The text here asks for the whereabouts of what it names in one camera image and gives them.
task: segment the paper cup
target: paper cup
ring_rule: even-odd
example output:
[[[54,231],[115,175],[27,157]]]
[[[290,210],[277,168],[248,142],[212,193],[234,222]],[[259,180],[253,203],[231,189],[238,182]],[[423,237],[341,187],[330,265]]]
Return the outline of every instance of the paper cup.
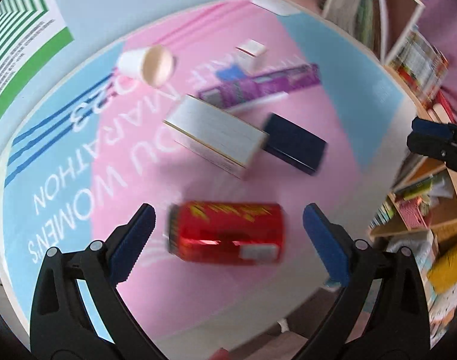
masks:
[[[124,76],[158,88],[173,73],[174,58],[162,45],[124,52],[117,61],[117,68]]]

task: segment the navy blue box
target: navy blue box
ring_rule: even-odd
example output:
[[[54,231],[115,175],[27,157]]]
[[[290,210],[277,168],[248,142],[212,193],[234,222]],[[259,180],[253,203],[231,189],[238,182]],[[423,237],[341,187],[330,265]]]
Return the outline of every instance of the navy blue box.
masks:
[[[266,152],[309,175],[317,171],[327,142],[276,114],[270,115],[264,131],[269,134]]]

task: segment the poster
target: poster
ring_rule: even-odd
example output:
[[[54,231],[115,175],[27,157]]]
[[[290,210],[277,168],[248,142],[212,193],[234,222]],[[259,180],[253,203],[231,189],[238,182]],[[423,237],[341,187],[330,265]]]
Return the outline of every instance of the poster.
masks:
[[[55,0],[0,2],[0,118],[25,84],[72,40]]]

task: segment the soda can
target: soda can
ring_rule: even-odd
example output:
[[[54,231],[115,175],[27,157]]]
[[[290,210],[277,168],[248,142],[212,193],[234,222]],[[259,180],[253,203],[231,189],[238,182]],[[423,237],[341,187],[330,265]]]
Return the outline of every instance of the soda can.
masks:
[[[280,262],[282,207],[272,203],[187,202],[173,205],[169,252],[185,261],[254,265]]]

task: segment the small white box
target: small white box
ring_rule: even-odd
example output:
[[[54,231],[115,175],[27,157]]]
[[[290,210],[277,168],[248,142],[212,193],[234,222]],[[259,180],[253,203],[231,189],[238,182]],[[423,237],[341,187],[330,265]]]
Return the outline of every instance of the small white box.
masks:
[[[268,135],[202,100],[185,96],[164,123],[175,141],[241,178]]]
[[[267,48],[263,44],[250,39],[235,49],[237,64],[247,73],[253,74],[264,66]]]

